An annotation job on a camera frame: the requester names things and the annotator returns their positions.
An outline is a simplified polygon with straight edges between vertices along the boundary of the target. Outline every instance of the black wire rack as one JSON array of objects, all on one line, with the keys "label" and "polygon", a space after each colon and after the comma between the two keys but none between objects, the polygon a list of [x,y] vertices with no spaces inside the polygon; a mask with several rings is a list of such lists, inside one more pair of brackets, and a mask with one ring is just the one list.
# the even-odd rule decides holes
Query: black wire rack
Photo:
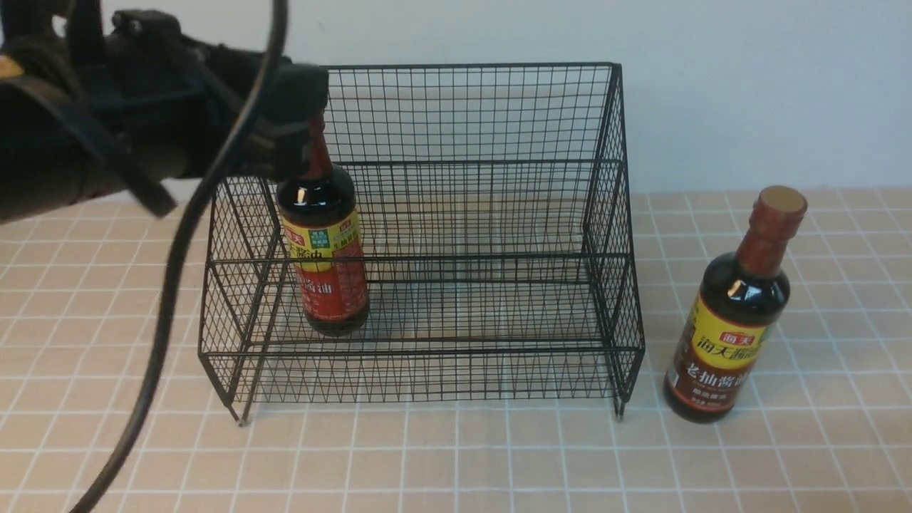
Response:
[{"label": "black wire rack", "polygon": [[253,403],[611,397],[645,352],[621,67],[331,69],[326,140],[358,191],[371,311],[304,319],[275,186],[212,204],[199,354]]}]

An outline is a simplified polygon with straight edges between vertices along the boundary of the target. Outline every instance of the soy sauce bottle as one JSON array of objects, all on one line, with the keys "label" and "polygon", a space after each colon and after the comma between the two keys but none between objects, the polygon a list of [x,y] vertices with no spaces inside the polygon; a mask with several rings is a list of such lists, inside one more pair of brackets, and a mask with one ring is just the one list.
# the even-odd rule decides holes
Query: soy sauce bottle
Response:
[{"label": "soy sauce bottle", "polygon": [[791,287],[780,265],[806,211],[807,201],[794,189],[763,189],[738,250],[706,268],[665,375],[665,400],[677,415],[708,424],[734,407],[769,328],[788,304]]},{"label": "soy sauce bottle", "polygon": [[303,176],[282,183],[276,203],[292,258],[351,258],[295,263],[304,316],[317,332],[341,337],[368,318],[367,273],[360,240],[355,185],[329,159],[322,113],[310,121],[311,158]]}]

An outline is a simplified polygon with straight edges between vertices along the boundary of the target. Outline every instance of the brown bottle cap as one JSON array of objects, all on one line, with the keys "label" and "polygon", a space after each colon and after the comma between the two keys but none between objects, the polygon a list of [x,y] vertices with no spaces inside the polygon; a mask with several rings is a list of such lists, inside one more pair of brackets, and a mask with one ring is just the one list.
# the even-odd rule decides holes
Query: brown bottle cap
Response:
[{"label": "brown bottle cap", "polygon": [[753,204],[751,230],[765,238],[788,240],[798,233],[807,212],[807,199],[784,185],[773,185],[760,191]]}]

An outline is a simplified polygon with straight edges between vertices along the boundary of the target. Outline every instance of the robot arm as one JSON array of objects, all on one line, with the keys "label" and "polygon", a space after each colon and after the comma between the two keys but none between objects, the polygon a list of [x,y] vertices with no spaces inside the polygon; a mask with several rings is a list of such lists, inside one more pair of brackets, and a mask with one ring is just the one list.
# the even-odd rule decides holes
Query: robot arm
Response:
[{"label": "robot arm", "polygon": [[[161,181],[202,177],[263,54],[194,40],[157,11],[118,11],[105,36],[99,0],[68,7],[0,0],[0,224],[121,190],[166,215]],[[54,15],[66,15],[65,37]],[[307,122],[327,99],[325,69],[283,58],[233,173],[300,173]]]}]

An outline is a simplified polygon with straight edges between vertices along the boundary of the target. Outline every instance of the white wall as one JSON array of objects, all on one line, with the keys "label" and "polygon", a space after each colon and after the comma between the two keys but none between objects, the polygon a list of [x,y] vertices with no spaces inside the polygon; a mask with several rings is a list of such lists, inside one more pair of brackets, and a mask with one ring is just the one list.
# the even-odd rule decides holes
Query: white wall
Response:
[{"label": "white wall", "polygon": [[[266,0],[107,0],[260,47]],[[293,0],[325,64],[613,60],[638,191],[912,185],[909,0]]]}]

